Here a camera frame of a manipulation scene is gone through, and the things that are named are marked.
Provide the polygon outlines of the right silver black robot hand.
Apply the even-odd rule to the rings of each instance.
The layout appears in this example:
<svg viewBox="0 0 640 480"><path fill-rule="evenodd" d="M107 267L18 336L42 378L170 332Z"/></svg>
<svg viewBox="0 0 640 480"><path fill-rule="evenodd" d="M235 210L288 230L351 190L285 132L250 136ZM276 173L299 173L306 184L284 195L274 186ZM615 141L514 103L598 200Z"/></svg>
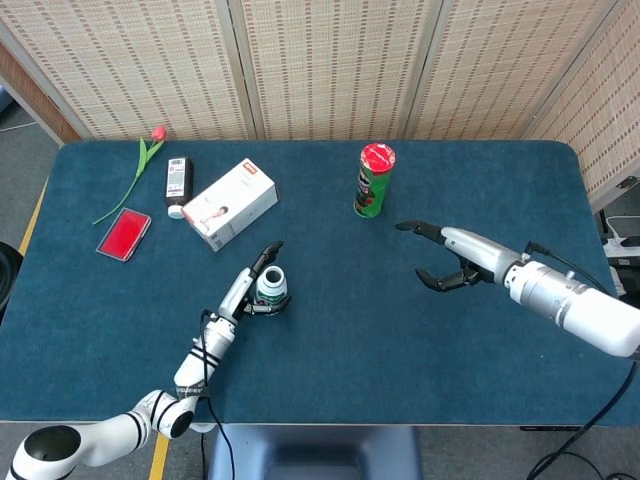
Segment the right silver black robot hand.
<svg viewBox="0 0 640 480"><path fill-rule="evenodd" d="M461 270L443 278L433 277L422 268L415 269L420 281L436 292L448 292L480 281L503 284L512 268L525 264L519 253L460 228L440 227L419 220L403 221L397 223L395 228L412 231L444 246L457 256Z"/></svg>

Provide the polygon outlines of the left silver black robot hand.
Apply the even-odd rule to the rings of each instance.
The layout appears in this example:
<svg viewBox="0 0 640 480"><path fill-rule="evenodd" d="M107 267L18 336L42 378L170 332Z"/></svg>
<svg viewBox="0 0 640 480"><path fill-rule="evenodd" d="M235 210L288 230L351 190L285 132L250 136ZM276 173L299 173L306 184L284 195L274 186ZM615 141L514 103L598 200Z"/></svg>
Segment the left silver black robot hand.
<svg viewBox="0 0 640 480"><path fill-rule="evenodd" d="M266 267L275 261L283 245L283 241L268 245L250 267L244 268L238 274L218 308L220 317L237 323L244 315L272 316L288 306L291 301L290 295L284 295L276 303L271 304L267 302L263 304L256 303L249 295L250 289Z"/></svg>

